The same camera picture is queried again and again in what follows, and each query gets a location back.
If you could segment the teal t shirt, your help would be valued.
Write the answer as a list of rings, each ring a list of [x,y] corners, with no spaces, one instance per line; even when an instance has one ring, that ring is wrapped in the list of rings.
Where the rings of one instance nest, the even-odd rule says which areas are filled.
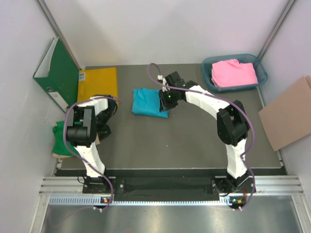
[[[132,113],[150,117],[168,118],[169,111],[160,111],[160,98],[157,89],[133,89]]]

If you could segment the green t shirt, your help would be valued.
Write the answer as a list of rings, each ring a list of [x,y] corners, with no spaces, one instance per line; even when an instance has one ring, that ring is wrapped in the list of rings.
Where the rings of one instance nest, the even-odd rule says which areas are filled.
[[[52,149],[52,156],[55,158],[73,157],[73,155],[66,148],[63,141],[63,129],[64,121],[56,122],[56,125],[52,128],[52,132],[55,137],[55,142]]]

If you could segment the yellow folder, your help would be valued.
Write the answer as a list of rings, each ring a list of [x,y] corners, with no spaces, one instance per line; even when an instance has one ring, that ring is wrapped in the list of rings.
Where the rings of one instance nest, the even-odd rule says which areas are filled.
[[[95,95],[119,96],[115,67],[79,71],[77,101],[81,102]]]

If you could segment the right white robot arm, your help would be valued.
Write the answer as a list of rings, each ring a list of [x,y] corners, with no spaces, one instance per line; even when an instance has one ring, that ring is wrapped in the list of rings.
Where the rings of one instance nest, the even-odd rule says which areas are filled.
[[[163,85],[159,90],[160,111],[170,110],[183,100],[193,104],[216,119],[217,135],[225,144],[227,154],[227,177],[216,181],[214,192],[226,193],[240,191],[247,179],[245,158],[246,139],[249,124],[243,114],[232,104],[217,99],[194,81],[185,82],[178,72],[163,77],[157,76],[157,81]]]

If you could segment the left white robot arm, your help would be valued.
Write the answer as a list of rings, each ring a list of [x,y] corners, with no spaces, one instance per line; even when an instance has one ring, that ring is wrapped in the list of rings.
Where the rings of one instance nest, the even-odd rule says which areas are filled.
[[[86,182],[93,183],[99,192],[113,192],[113,184],[105,176],[96,139],[110,135],[108,120],[116,113],[120,99],[112,95],[95,95],[66,109],[63,142],[74,157],[86,168]]]

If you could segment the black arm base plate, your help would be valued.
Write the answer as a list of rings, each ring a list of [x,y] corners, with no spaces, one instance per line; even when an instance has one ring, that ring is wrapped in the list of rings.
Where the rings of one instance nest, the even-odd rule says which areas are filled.
[[[142,177],[109,177],[84,178],[84,193],[113,193],[118,195],[137,194],[166,195],[174,191],[194,194],[250,194],[255,191],[253,178],[246,175],[237,180],[229,176],[142,176]]]

